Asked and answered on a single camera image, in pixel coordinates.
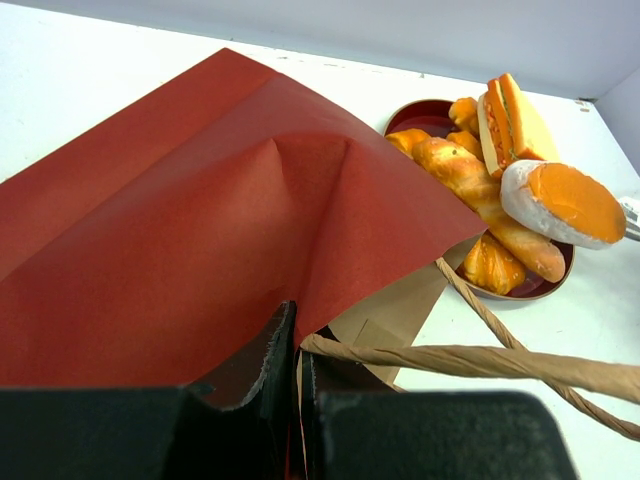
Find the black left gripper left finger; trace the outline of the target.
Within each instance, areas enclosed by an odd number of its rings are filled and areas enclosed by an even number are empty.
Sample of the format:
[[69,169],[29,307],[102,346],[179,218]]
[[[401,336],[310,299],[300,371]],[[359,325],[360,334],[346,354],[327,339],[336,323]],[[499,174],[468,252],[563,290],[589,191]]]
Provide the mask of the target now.
[[296,306],[198,380],[135,388],[6,388],[5,479],[283,479]]

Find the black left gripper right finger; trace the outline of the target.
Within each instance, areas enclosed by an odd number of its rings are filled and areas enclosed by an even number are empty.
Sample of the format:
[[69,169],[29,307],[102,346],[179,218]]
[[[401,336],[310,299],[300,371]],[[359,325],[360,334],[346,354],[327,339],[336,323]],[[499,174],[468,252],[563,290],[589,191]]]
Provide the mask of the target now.
[[365,366],[301,352],[311,479],[574,479],[550,412],[516,391],[399,393]]

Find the red paper bag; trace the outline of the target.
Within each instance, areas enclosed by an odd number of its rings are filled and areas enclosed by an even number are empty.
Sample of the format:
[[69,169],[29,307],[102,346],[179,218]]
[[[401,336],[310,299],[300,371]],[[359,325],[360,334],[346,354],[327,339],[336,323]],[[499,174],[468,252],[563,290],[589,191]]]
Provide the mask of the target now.
[[1,186],[1,382],[186,384],[285,302],[293,347],[639,398],[639,371],[528,351],[455,273],[487,224],[388,140],[224,49]]

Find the long twisted glazed bread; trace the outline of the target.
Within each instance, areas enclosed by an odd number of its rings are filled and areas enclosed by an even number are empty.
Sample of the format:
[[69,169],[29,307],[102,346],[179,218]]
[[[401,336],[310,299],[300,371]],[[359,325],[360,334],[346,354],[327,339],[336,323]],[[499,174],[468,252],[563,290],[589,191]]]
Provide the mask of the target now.
[[[413,148],[431,136],[420,129],[387,134],[385,139],[413,158]],[[504,248],[489,231],[483,233],[466,256],[459,273],[477,287],[507,295],[526,279],[525,266]]]

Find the orange croissant bread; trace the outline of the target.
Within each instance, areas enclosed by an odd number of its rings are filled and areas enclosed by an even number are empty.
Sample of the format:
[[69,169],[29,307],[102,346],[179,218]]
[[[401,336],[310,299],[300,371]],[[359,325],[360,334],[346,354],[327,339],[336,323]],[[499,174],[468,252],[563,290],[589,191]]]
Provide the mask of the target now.
[[526,268],[557,283],[566,272],[563,254],[548,238],[510,217],[501,205],[500,181],[465,148],[428,138],[412,148],[413,159],[484,221],[490,233]]

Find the orange oval bread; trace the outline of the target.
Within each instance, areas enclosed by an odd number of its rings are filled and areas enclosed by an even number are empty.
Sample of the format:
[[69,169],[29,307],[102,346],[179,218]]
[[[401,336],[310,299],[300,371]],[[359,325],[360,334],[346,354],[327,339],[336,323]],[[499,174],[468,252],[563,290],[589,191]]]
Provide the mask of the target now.
[[612,193],[597,180],[563,163],[519,160],[503,173],[505,212],[555,241],[599,250],[619,242],[626,217]]

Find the fake sandwich slice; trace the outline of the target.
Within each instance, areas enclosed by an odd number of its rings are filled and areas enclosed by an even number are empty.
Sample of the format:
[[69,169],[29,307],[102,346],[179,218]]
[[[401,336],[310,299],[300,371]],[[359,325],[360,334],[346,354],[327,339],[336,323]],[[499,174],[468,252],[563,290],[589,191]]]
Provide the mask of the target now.
[[510,73],[491,79],[477,101],[477,118],[484,163],[500,179],[519,160],[559,162],[547,124]]

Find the long orange lumpy bread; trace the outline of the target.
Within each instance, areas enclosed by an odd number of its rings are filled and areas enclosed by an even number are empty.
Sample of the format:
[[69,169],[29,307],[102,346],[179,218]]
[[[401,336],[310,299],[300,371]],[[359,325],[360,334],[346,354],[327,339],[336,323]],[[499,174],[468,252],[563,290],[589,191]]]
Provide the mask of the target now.
[[472,97],[463,97],[454,101],[448,112],[450,120],[460,131],[466,131],[479,137],[477,101]]

